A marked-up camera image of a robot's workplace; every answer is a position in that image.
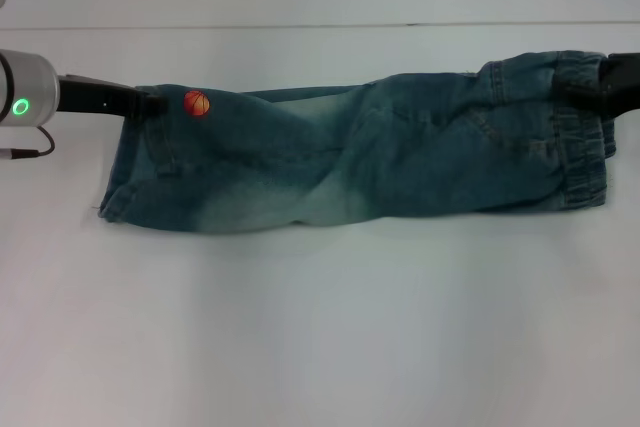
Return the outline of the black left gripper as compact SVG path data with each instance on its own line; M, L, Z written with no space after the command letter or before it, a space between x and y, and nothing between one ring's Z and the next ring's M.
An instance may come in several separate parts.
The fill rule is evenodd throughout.
M58 112L113 115L129 119L155 118L168 111L164 96L133 87L81 76L58 77Z

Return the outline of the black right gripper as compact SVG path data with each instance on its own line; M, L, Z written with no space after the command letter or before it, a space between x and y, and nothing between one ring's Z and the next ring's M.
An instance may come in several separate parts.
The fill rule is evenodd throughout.
M640 53L618 53L600 64L600 87L556 79L553 92L574 107L602 107L606 117L640 110Z

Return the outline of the blue denim shorts with print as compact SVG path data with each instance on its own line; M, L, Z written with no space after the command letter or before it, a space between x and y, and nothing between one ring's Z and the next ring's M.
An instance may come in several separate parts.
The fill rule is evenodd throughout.
M164 113L124 123L109 222L232 233L384 217L546 213L602 205L614 124L566 90L600 96L602 55L523 54L475 73L399 74L356 86L234 93L158 85Z

